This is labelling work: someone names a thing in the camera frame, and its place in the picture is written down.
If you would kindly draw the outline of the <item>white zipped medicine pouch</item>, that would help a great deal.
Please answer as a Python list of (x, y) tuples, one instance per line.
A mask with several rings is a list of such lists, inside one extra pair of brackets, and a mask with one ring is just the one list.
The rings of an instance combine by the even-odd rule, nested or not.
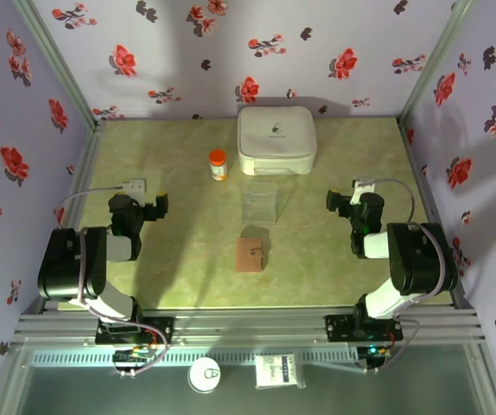
[(302, 106), (252, 106), (237, 120), (238, 162), (248, 176), (306, 175), (317, 152), (315, 122)]

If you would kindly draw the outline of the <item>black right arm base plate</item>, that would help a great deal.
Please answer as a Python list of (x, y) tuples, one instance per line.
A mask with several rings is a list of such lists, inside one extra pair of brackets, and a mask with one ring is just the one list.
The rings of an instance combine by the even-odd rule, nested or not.
[(394, 320), (375, 320), (354, 315), (325, 316), (329, 342), (390, 342), (404, 338), (401, 325)]

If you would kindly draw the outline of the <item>round white lid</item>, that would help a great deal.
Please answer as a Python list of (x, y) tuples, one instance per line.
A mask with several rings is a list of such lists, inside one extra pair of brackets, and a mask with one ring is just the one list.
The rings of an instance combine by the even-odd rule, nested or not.
[(211, 393), (219, 384), (221, 370), (217, 361), (201, 357), (188, 369), (188, 384), (197, 393)]

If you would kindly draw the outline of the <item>aluminium frame cross rail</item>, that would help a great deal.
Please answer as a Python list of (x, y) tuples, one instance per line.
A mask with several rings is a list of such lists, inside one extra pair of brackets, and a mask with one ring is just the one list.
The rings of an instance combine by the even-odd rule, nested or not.
[[(173, 322), (174, 348), (330, 347), (337, 328), (352, 321), (350, 307), (147, 310), (146, 318)], [(477, 313), (448, 305), (421, 305), (401, 315), (397, 328), (415, 345), (483, 344)], [(97, 319), (86, 311), (49, 309), (19, 318), (10, 345), (92, 347)]]

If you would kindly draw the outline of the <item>orange capped pill bottle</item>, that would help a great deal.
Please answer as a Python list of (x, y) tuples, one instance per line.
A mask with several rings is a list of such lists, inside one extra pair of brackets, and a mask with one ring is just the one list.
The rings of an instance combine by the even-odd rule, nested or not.
[(222, 182), (227, 178), (226, 153), (222, 149), (212, 150), (209, 154), (211, 176), (215, 181)]

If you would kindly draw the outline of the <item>aluminium frame post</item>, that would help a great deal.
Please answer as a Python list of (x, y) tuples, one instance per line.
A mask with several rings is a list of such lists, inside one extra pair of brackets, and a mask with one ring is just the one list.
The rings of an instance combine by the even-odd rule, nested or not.
[(427, 63), (417, 79), (417, 83), (406, 100), (402, 112), (397, 117), (397, 125), (399, 127), (408, 119), (415, 106), (424, 95), (426, 86), (433, 78), (435, 70), (442, 64), (444, 55), (451, 47), (451, 44), (455, 41), (457, 32), (461, 29), (466, 15), (475, 6), (477, 1), (478, 0), (455, 1), (450, 16), (428, 57)]
[(29, 31), (35, 38), (35, 41), (41, 51), (43, 52), (48, 64), (53, 69), (55, 75), (64, 87), (72, 100), (76, 109), (79, 111), (81, 117), (86, 125), (92, 130), (96, 131), (98, 121), (92, 115), (92, 111), (86, 101), (86, 98), (79, 88), (73, 74), (66, 64), (63, 55), (57, 47), (54, 38), (50, 34), (47, 25), (42, 20), (37, 8), (32, 0), (10, 0), (16, 8), (16, 11), (28, 26)]

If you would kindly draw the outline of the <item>white packet in plastic bag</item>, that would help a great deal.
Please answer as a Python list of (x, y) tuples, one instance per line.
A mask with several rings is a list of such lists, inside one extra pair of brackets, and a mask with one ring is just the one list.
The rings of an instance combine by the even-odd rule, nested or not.
[(260, 354), (254, 360), (256, 389), (265, 390), (278, 387), (306, 387), (302, 365), (295, 354)]

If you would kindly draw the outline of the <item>small electronics board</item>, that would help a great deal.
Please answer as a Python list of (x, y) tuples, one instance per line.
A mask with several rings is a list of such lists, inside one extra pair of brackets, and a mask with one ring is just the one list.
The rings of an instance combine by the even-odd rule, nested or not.
[(391, 347), (370, 345), (357, 347), (357, 352), (359, 360), (365, 363), (364, 370), (368, 373), (377, 373), (392, 357)]
[(151, 344), (113, 353), (111, 362), (121, 378), (134, 378), (159, 363), (167, 354), (168, 346)]

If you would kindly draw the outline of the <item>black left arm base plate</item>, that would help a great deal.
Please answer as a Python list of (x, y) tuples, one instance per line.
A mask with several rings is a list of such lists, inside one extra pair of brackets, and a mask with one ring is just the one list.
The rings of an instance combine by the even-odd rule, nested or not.
[[(168, 342), (171, 342), (175, 331), (175, 319), (170, 316), (145, 317), (145, 324), (158, 329)], [(95, 334), (96, 345), (162, 345), (162, 336), (137, 326), (125, 325), (122, 322), (103, 322), (98, 320)]]

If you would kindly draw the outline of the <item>brown leather card holder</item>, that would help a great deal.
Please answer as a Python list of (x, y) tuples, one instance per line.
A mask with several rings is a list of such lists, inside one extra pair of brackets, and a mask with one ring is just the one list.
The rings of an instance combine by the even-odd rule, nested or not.
[(266, 251), (260, 238), (240, 237), (236, 246), (236, 271), (255, 273), (264, 270)]

